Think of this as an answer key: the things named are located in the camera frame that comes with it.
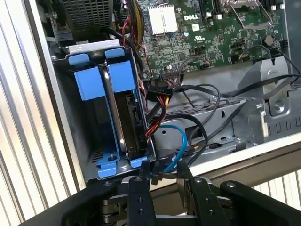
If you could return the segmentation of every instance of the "dell logo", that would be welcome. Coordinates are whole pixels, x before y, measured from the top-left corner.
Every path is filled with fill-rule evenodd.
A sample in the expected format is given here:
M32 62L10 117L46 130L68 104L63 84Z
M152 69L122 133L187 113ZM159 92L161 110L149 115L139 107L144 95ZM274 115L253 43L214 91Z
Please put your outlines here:
M195 14L195 15L188 15L188 16L184 16L184 20L198 20L199 17Z

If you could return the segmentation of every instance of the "green circuit board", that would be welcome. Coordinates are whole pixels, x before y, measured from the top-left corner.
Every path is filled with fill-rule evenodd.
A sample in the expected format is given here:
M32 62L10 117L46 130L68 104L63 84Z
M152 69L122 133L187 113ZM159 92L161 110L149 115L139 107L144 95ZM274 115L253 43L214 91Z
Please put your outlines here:
M152 69L152 76L145 72L143 79L146 81L161 79L168 65L171 65L172 71L176 72L186 58L195 55L210 63L206 70L261 59L267 56L261 48L250 51L242 60L238 60L238 56L244 49L262 44L262 39L267 35L275 37L276 41L273 44L275 46L280 46L280 41L284 39L281 10L269 12L274 22L272 26L261 30L243 30L231 13L223 14L221 20L201 19L198 0L170 0L169 4L174 6L178 30L163 35L152 35L148 8L157 6L156 2L157 0L139 1L145 18L143 46ZM189 15L193 17L185 20L185 16ZM266 22L266 18L256 9L241 11L238 15L245 25ZM183 67L184 73L197 70L204 70L203 61L194 60Z

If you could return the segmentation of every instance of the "metal clamp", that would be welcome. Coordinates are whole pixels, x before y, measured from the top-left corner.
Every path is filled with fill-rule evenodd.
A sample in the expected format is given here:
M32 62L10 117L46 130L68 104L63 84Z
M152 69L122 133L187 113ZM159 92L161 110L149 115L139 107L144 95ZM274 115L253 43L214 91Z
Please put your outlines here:
M242 29L253 29L253 30L259 30L259 29L265 29L266 26L271 26L274 24L272 18L267 13L263 5L258 0L221 0L222 6L224 8L224 11L226 13L229 13L230 11L234 14L234 17L238 21L238 23L241 25ZM245 25L242 20L240 19L239 15L237 14L236 8L242 8L243 6L249 7L250 9L259 8L260 12L264 15L264 17L267 19L267 22L258 24L258 25Z

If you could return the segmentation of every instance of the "corrugated metal surface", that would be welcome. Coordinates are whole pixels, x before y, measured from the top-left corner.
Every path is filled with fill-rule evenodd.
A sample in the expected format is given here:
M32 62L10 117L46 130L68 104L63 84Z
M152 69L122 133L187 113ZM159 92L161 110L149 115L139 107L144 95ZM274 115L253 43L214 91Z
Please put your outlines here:
M0 0L0 221L15 226L76 193L22 1Z
M255 186L254 189L301 210L301 170Z

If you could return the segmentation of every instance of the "motherboard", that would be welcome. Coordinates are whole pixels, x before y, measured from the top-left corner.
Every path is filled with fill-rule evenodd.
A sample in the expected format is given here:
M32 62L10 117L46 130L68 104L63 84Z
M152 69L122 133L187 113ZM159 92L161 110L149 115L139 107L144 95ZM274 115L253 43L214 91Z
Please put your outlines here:
M193 56L200 57L202 60L191 59L183 65L182 73L264 59L267 57L267 52L262 48L254 48L242 58L240 56L245 49L262 45L265 39L268 39L267 43L272 39L270 45L275 48L279 48L284 41L283 10L279 8L266 8L272 24L260 28L258 25L267 21L262 11L255 7L238 10L240 21L248 27L243 29L238 18L231 12L222 12L214 16L202 14L200 0L140 0L138 2L145 20L142 44L146 56L141 52L141 57L143 57L144 68L148 68L146 63L148 59L152 71L149 73L146 70L143 74L145 81L176 75L181 63ZM156 11L160 8L163 8L168 15L164 27L159 24L162 15Z

